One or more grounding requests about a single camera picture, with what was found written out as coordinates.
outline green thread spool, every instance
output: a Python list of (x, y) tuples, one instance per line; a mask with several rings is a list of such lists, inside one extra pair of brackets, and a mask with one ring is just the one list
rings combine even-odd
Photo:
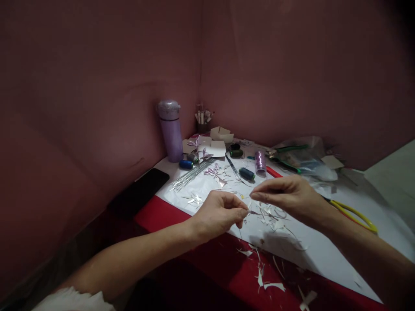
[(192, 161), (181, 160), (179, 162), (179, 166), (181, 168), (185, 168), (185, 169), (192, 169), (193, 168), (193, 162)]
[(246, 168), (240, 168), (239, 169), (239, 174), (245, 178), (246, 180), (249, 181), (254, 181), (255, 179), (255, 174), (253, 172), (251, 172), (250, 170), (246, 169)]
[(243, 156), (243, 151), (241, 149), (233, 150), (233, 151), (230, 152), (230, 156), (232, 158), (239, 158), (239, 157)]

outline black phone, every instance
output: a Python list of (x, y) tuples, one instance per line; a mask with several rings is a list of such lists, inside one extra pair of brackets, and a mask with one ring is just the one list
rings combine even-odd
[(112, 199), (107, 208), (116, 216), (130, 220), (169, 178), (170, 176), (165, 172), (152, 168)]

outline hand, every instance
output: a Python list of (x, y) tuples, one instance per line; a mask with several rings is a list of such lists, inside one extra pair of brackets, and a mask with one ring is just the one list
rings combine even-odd
[(298, 175), (264, 181), (254, 188), (250, 197), (278, 206), (316, 230), (338, 216), (336, 210)]
[(189, 221), (200, 243), (205, 243), (228, 231), (233, 224), (241, 229), (247, 215), (248, 207), (234, 194), (213, 190)]

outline red tablecloth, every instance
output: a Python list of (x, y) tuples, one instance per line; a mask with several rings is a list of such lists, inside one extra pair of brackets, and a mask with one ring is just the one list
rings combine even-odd
[[(189, 217), (159, 197), (153, 197), (134, 220), (149, 232), (155, 232)], [(255, 278), (258, 276), (258, 255), (252, 254), (248, 258), (236, 249), (251, 250), (245, 241), (224, 234), (182, 255), (180, 260), (188, 262), (221, 288), (259, 310), (299, 310), (302, 299), (298, 286), (304, 295), (311, 290), (317, 292), (317, 298), (310, 304), (311, 310), (387, 310), (382, 304), (322, 276), (310, 271), (301, 273), (293, 263), (275, 256), (285, 277), (283, 280), (272, 255), (267, 252), (259, 252), (261, 263), (265, 264), (263, 281), (281, 282), (286, 292), (276, 287), (259, 289)]]

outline pen holder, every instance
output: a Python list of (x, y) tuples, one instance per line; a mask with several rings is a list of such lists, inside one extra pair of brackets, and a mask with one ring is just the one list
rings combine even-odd
[(205, 134), (209, 130), (208, 124), (198, 123), (198, 134)]

